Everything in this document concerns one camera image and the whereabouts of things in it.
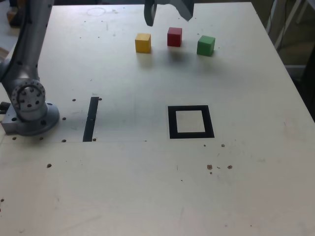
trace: yellow cube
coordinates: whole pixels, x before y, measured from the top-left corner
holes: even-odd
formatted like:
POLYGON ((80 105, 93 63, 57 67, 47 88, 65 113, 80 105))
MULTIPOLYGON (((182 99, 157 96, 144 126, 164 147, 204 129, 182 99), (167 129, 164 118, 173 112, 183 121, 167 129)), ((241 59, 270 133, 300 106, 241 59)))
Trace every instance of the yellow cube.
POLYGON ((135 39, 136 52, 150 53, 151 52, 151 35, 149 33, 139 33, 135 39))

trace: black square outline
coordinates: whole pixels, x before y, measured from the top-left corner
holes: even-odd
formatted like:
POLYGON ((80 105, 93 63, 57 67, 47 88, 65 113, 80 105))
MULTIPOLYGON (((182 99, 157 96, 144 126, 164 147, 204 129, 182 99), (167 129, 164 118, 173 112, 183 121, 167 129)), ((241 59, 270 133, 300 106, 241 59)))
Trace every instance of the black square outline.
POLYGON ((207 105, 168 106, 168 123, 170 139, 205 139, 215 137, 212 128, 209 107, 207 105), (178 133, 176 120, 177 111, 201 111, 205 132, 178 133))

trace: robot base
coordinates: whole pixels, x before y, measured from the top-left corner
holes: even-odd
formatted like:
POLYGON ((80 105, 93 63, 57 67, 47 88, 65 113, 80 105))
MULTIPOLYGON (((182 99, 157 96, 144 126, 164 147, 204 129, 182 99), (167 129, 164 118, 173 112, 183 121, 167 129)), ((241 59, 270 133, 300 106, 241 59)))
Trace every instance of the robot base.
POLYGON ((31 136, 41 134, 52 127, 59 121, 59 111, 57 106, 46 102, 48 111, 46 116, 36 121, 21 121, 10 105, 8 111, 2 120, 2 127, 6 134, 19 134, 23 136, 31 136))

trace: black tape strip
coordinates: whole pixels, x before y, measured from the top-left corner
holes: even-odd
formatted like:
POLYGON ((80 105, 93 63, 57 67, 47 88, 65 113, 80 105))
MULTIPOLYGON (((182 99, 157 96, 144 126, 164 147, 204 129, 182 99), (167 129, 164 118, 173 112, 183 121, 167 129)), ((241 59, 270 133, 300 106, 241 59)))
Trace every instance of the black tape strip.
POLYGON ((87 122, 85 124, 83 142, 92 142, 99 97, 91 97, 87 122))

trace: white table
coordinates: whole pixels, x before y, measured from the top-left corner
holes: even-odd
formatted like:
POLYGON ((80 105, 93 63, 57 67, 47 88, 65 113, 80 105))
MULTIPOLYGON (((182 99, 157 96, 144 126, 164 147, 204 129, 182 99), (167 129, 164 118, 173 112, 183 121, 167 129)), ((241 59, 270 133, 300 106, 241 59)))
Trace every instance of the white table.
POLYGON ((55 6, 38 68, 66 120, 43 140, 0 130, 1 236, 314 234, 315 125, 251 3, 196 4, 189 23, 159 6, 152 28, 140 5, 55 6), (208 105, 215 138, 170 140, 169 105, 208 105))

